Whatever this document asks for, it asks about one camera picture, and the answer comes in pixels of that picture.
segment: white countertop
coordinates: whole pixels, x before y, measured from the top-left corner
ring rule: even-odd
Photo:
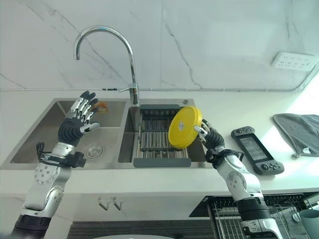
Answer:
[[[292,159],[293,150],[273,125],[278,113],[319,114],[319,78],[303,92],[141,92],[141,98],[193,98],[205,119],[225,137],[226,146],[239,147],[230,137],[238,127],[250,125],[285,171],[258,176],[264,193],[319,191],[319,158]],[[53,98],[75,98],[82,91],[0,92],[0,160],[3,163]],[[125,98],[126,93],[97,91],[98,98]],[[33,170],[1,170],[2,196],[23,196]],[[210,168],[73,170],[66,194],[110,195],[229,195],[224,180]]]

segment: gray towel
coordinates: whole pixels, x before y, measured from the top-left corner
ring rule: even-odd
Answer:
[[[293,157],[319,157],[319,116],[277,114],[273,116],[284,140],[295,150]]]

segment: electrical socket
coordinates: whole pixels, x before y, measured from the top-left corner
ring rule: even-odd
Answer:
[[[310,71],[315,64],[317,64],[319,57],[290,53],[290,52],[280,52],[273,61],[273,67],[297,70],[297,71]]]

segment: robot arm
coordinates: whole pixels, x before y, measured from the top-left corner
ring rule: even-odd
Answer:
[[[246,169],[238,153],[225,148],[223,137],[206,120],[203,119],[202,127],[195,126],[194,130],[207,148],[206,161],[212,163],[223,177],[237,203],[243,233],[253,237],[275,236],[282,239],[264,201],[258,178]]]
[[[33,185],[28,191],[13,236],[43,238],[62,199],[64,186],[71,175],[71,167],[83,167],[83,154],[75,151],[80,138],[98,128],[90,123],[98,108],[95,93],[84,92],[72,105],[58,132],[58,143],[52,152],[43,152],[44,143],[37,145],[40,163],[34,172]]]

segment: metal rack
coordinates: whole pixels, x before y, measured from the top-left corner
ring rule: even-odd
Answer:
[[[272,217],[276,220],[284,239],[309,239],[301,222],[295,222],[293,214],[311,208],[303,194],[265,196]],[[235,202],[231,197],[213,197],[207,204],[208,214],[216,239],[247,239],[240,227]]]
[[[136,158],[188,158],[187,149],[174,148],[168,140],[172,118],[143,118],[139,127]]]

